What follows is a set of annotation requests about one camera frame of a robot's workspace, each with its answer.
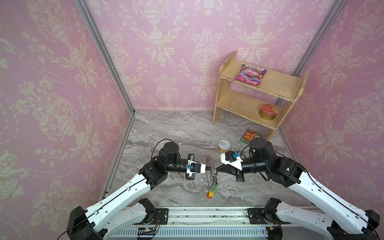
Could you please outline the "aluminium front rail base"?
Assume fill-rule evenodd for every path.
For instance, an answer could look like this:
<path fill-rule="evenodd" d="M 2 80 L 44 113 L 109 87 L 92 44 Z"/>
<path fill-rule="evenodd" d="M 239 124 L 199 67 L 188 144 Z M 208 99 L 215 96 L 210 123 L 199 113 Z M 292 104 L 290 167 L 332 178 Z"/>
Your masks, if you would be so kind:
<path fill-rule="evenodd" d="M 106 222 L 85 216 L 68 226 L 71 240 L 331 240 L 331 220 L 288 207 L 286 221 L 269 222 L 261 208 L 155 208 L 136 204 Z"/>

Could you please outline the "pink snack packet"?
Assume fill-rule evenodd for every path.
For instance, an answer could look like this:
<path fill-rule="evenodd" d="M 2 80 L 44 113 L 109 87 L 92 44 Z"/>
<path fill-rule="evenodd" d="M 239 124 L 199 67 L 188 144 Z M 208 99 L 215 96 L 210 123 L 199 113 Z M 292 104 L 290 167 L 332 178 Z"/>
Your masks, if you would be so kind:
<path fill-rule="evenodd" d="M 260 86 L 266 73 L 267 70 L 264 68 L 244 64 L 242 65 L 240 73 L 235 77 L 235 80 L 253 86 Z"/>

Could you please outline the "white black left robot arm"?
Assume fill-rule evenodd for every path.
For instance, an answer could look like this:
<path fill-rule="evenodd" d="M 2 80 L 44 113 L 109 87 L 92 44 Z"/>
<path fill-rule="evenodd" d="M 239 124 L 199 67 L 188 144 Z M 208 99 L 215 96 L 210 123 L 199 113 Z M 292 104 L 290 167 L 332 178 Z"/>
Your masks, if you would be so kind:
<path fill-rule="evenodd" d="M 206 166 L 196 162 L 193 154 L 182 159 L 179 146 L 167 140 L 159 154 L 125 185 L 92 206 L 72 210 L 63 234 L 71 240 L 107 240 L 128 226 L 157 222 L 154 205 L 141 196 L 165 181 L 169 171 L 186 173 L 186 178 L 193 180 Z"/>

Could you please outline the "aluminium corner frame post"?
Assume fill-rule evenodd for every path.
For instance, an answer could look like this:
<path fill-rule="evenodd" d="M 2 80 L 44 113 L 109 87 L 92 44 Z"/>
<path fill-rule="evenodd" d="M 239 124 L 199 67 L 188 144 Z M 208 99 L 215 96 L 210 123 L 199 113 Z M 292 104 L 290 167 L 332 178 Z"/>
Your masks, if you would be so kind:
<path fill-rule="evenodd" d="M 113 63 L 112 57 L 107 49 L 106 44 L 104 43 L 104 40 L 102 38 L 102 34 L 100 29 L 97 27 L 97 24 L 90 12 L 90 9 L 87 5 L 87 2 L 84 0 L 74 0 L 80 15 L 82 16 L 92 39 L 95 42 L 95 45 L 97 49 L 99 50 L 99 53 L 101 54 L 101 57 L 103 58 L 104 63 L 106 64 L 106 67 L 109 71 L 109 73 L 112 76 L 112 79 L 123 99 L 123 102 L 125 103 L 128 111 L 130 112 L 131 115 L 135 114 L 135 110 L 133 108 L 133 104 L 128 96 L 128 93 L 125 89 L 125 86 L 119 76 L 119 73 Z"/>

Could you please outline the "red round tin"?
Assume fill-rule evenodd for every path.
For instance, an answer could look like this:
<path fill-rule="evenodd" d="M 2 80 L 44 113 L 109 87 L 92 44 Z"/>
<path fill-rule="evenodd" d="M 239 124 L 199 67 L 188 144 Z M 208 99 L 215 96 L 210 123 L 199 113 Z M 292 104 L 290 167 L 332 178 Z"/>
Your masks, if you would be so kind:
<path fill-rule="evenodd" d="M 267 121 L 274 120 L 278 113 L 278 109 L 275 106 L 269 104 L 262 105 L 259 110 L 260 117 Z"/>

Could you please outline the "green orange food packet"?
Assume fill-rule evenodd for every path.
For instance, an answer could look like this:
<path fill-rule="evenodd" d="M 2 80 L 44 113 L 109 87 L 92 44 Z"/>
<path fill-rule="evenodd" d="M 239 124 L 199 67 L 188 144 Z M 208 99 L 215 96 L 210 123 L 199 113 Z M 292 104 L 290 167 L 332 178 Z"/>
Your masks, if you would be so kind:
<path fill-rule="evenodd" d="M 258 139 L 258 138 L 264 138 L 261 132 L 248 129 L 243 135 L 243 137 L 240 139 L 240 141 L 248 145 L 251 140 Z"/>

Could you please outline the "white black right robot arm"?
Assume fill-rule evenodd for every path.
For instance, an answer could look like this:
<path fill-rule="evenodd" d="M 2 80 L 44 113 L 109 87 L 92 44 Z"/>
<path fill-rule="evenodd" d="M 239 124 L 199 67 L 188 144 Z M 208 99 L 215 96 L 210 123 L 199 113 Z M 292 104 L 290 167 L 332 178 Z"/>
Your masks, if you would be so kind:
<path fill-rule="evenodd" d="M 291 206 L 279 199 L 270 198 L 262 214 L 271 224 L 290 223 L 319 233 L 329 240 L 378 240 L 376 229 L 380 215 L 373 210 L 362 210 L 333 193 L 300 163 L 280 156 L 273 144 L 263 138 L 250 141 L 248 157 L 228 151 L 221 154 L 222 165 L 218 172 L 236 176 L 244 182 L 245 174 L 260 173 L 266 181 L 281 184 L 317 206 L 315 213 Z"/>

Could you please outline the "right aluminium corner post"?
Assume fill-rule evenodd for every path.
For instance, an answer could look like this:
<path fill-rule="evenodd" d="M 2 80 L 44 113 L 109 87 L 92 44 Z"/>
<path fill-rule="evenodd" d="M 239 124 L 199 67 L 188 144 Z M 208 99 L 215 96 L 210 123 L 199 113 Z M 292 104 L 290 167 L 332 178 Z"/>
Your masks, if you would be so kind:
<path fill-rule="evenodd" d="M 338 17 L 339 13 L 343 9 L 344 5 L 346 4 L 347 0 L 337 0 L 333 1 L 329 10 L 327 11 L 322 23 L 320 24 L 319 28 L 315 32 L 310 44 L 306 48 L 306 51 L 302 55 L 298 65 L 296 66 L 293 76 L 299 77 L 306 67 L 306 65 L 309 63 L 313 55 L 315 54 L 317 48 L 321 44 L 322 40 L 327 35 L 327 32 L 331 28 L 332 24 Z"/>

